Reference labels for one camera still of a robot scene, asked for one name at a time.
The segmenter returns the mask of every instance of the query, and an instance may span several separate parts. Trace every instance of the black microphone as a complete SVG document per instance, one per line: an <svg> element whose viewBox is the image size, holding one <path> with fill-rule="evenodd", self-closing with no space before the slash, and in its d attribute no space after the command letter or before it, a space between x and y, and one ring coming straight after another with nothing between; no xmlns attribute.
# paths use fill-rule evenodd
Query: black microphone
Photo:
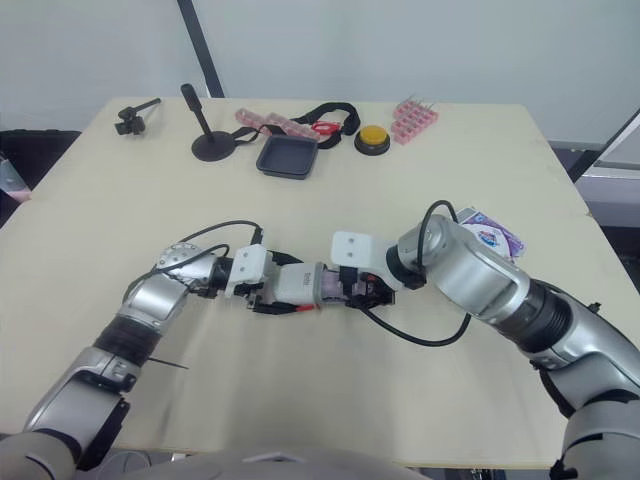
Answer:
<svg viewBox="0 0 640 480"><path fill-rule="evenodd" d="M214 162L222 160L233 153L236 142L233 136L227 132L212 132L207 120L202 114L202 104L196 91L190 83L185 83L180 87L182 96L187 102L189 110L193 112L202 128L203 135L196 138L191 145L191 151L196 158L204 162Z"/></svg>

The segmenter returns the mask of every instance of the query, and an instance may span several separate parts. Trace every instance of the purple package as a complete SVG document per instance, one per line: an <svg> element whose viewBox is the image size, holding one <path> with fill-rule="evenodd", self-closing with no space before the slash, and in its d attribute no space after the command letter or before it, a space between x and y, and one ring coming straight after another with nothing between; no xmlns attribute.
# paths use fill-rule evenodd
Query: purple package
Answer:
<svg viewBox="0 0 640 480"><path fill-rule="evenodd" d="M474 208L465 208L458 213L458 220L480 242L506 259L514 262L524 254L524 242L484 213Z"/></svg>

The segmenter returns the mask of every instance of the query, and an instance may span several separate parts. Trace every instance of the black wrist strap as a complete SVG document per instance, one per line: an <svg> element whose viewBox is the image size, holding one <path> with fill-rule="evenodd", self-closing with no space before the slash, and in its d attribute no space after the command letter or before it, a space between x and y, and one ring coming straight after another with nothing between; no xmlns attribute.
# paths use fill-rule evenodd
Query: black wrist strap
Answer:
<svg viewBox="0 0 640 480"><path fill-rule="evenodd" d="M236 130L235 132L233 132L231 134L231 136L235 139L236 147L238 145L244 145L246 143L253 142L256 138L258 138L258 135L260 135L260 130L262 130L263 128L269 129L269 131L273 135L286 135L284 130L282 130L277 125L262 125L257 130L255 128L253 128L253 127L240 127L238 130ZM246 140L241 140L240 139L240 137L244 137L245 135L249 135L250 133L253 133L253 136L251 138L248 138Z"/></svg>
<svg viewBox="0 0 640 480"><path fill-rule="evenodd" d="M340 143L343 133L345 135L353 135L358 131L358 128L360 128L360 117L358 116L356 107L347 102L327 102L314 108L310 112L307 112L300 117L292 118L291 120L302 125L313 125L325 113L334 112L336 110L343 110L347 112L349 116L344 120L344 122L342 122L342 128L340 130L333 132L324 142L318 143L318 148L326 150L328 148L335 147Z"/></svg>

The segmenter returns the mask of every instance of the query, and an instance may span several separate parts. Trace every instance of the black tray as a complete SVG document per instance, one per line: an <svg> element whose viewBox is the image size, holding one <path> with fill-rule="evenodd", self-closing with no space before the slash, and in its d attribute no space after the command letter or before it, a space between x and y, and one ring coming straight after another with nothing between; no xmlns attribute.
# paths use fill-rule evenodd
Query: black tray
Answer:
<svg viewBox="0 0 640 480"><path fill-rule="evenodd" d="M265 175L304 180L318 153L318 142L289 135L270 136L260 152L256 167Z"/></svg>

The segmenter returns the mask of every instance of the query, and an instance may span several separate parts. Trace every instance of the pink object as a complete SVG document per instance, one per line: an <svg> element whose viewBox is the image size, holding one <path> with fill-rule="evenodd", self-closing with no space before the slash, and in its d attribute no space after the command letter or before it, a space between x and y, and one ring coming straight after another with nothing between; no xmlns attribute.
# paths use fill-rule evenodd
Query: pink object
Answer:
<svg viewBox="0 0 640 480"><path fill-rule="evenodd" d="M14 190L13 192L5 192L5 193L20 203L24 203L27 200L31 200L31 190L29 189L29 187L24 188L22 190Z"/></svg>
<svg viewBox="0 0 640 480"><path fill-rule="evenodd" d="M395 119L391 124L393 140L400 145L409 143L417 134L438 120L438 113L430 107L408 98L398 104L393 111Z"/></svg>
<svg viewBox="0 0 640 480"><path fill-rule="evenodd" d="M312 138L316 141L321 141L323 137L323 135L320 135L318 132L311 130L310 127L301 125L293 120L289 120L277 113L270 113L265 118L257 113L247 110L246 108L241 108L236 112L236 120L238 120L242 125L255 128L256 130L263 125L277 125L284 130L287 135ZM269 131L268 128L263 128L260 133L271 135L271 131Z"/></svg>

